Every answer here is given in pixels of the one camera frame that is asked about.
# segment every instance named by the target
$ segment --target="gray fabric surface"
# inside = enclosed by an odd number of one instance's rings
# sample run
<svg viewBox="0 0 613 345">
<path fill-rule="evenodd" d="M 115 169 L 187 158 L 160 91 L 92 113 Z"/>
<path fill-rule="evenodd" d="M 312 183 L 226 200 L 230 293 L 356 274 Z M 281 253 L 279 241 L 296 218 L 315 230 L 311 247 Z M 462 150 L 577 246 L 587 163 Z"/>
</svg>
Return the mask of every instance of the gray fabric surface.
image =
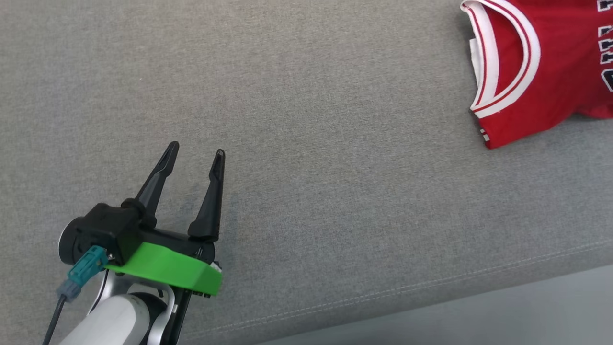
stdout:
<svg viewBox="0 0 613 345">
<path fill-rule="evenodd" d="M 220 296 L 183 344 L 249 344 L 613 262 L 613 122 L 489 151 L 458 1 L 0 4 L 0 343 L 38 343 L 65 224 L 181 150 L 185 231 L 218 147 Z M 97 286 L 68 305 L 55 342 Z"/>
</svg>

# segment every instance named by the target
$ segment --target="red jersey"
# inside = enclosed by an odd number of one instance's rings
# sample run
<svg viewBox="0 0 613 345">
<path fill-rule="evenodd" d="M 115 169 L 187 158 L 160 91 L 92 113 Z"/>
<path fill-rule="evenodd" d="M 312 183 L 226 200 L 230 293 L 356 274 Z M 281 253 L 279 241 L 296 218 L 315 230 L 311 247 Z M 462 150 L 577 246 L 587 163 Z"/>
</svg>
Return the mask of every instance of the red jersey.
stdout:
<svg viewBox="0 0 613 345">
<path fill-rule="evenodd" d="M 574 112 L 613 117 L 613 0 L 462 2 L 488 148 L 548 130 Z"/>
</svg>

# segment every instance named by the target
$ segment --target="green panel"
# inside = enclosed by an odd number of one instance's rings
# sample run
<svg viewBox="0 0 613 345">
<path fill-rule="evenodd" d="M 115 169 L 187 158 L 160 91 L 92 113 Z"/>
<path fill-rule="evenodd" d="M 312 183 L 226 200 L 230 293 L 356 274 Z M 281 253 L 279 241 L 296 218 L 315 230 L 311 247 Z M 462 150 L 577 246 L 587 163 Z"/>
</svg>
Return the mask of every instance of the green panel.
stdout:
<svg viewBox="0 0 613 345">
<path fill-rule="evenodd" d="M 148 242 L 125 265 L 105 268 L 211 296 L 217 296 L 221 285 L 221 273 L 207 263 Z"/>
</svg>

